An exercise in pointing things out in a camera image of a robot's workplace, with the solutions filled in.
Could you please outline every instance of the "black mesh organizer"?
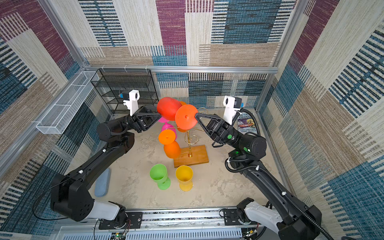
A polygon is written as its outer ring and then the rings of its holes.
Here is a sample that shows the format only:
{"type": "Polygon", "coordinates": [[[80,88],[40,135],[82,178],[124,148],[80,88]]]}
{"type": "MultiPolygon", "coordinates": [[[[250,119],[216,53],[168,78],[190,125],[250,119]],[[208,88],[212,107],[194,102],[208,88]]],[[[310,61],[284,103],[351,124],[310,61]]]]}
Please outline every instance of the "black mesh organizer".
{"type": "Polygon", "coordinates": [[[143,105],[156,106],[159,102],[152,73],[145,69],[99,69],[96,74],[98,81],[91,81],[104,102],[114,114],[128,114],[129,110],[123,105],[120,93],[138,90],[139,108],[143,105]]]}

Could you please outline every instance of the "patterned wall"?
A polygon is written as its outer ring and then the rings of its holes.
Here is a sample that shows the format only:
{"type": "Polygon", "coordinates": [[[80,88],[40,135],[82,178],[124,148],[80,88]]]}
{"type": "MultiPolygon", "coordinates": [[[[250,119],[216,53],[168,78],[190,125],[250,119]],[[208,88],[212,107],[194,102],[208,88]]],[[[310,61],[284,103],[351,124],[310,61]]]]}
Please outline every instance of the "patterned wall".
{"type": "Polygon", "coordinates": [[[260,111],[335,239],[384,239],[383,21],[382,0],[310,0],[260,111]]]}
{"type": "Polygon", "coordinates": [[[36,0],[0,1],[0,155],[78,69],[36,0]]]}
{"type": "MultiPolygon", "coordinates": [[[[52,0],[90,65],[271,66],[295,0],[52,0]]],[[[254,107],[258,74],[153,73],[159,97],[254,107]]]]}
{"type": "MultiPolygon", "coordinates": [[[[99,144],[96,127],[109,119],[92,90],[62,135],[39,133],[0,180],[0,239],[48,239],[56,221],[38,220],[32,204],[57,173],[66,174],[92,156],[99,144]]],[[[42,218],[57,218],[47,194],[37,208],[42,218]]]]}

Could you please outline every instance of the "beige tabletop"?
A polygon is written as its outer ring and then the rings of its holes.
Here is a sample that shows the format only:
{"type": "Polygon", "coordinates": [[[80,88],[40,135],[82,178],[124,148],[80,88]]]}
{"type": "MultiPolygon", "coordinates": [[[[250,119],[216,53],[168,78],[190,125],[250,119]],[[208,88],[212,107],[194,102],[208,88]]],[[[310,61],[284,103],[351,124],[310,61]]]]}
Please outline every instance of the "beige tabletop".
{"type": "MultiPolygon", "coordinates": [[[[223,116],[224,109],[209,109],[209,114],[223,116]]],[[[260,190],[240,173],[231,173],[225,169],[224,159],[232,147],[211,146],[212,140],[205,132],[192,129],[191,135],[197,135],[196,145],[206,145],[209,163],[191,166],[194,186],[189,192],[179,188],[173,165],[173,159],[166,156],[163,145],[158,140],[163,123],[157,122],[148,131],[135,133],[133,148],[111,164],[111,178],[108,193],[103,197],[94,197],[94,184],[89,190],[92,197],[101,201],[112,201],[128,209],[135,208],[171,208],[171,207],[213,207],[236,206],[243,199],[250,197],[260,204],[266,204],[266,197],[260,190]],[[150,178],[149,170],[155,164],[167,167],[171,186],[160,190],[150,178]]],[[[176,141],[180,147],[187,147],[184,133],[177,132],[176,141]]],[[[281,182],[276,164],[269,146],[262,158],[265,167],[281,182]]]]}

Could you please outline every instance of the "white wire basket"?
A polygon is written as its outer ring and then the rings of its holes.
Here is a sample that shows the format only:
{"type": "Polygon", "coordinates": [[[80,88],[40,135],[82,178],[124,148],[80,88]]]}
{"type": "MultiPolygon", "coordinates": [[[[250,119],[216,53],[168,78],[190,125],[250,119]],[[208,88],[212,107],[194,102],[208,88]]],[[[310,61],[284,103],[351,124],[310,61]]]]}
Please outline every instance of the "white wire basket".
{"type": "Polygon", "coordinates": [[[63,134],[91,92],[93,88],[91,80],[99,80],[99,76],[95,71],[81,72],[64,94],[43,116],[36,128],[43,134],[63,134]]]}

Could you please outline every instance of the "wooden base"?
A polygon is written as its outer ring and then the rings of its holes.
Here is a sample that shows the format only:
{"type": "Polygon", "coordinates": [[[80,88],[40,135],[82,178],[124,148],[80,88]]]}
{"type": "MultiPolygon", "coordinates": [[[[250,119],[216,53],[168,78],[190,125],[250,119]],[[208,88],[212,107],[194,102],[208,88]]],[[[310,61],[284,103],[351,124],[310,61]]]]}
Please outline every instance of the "wooden base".
{"type": "Polygon", "coordinates": [[[181,149],[181,154],[179,157],[173,160],[175,167],[180,167],[182,165],[196,165],[201,163],[209,162],[207,149],[205,145],[192,146],[191,147],[192,157],[189,157],[189,147],[184,147],[181,149]]]}

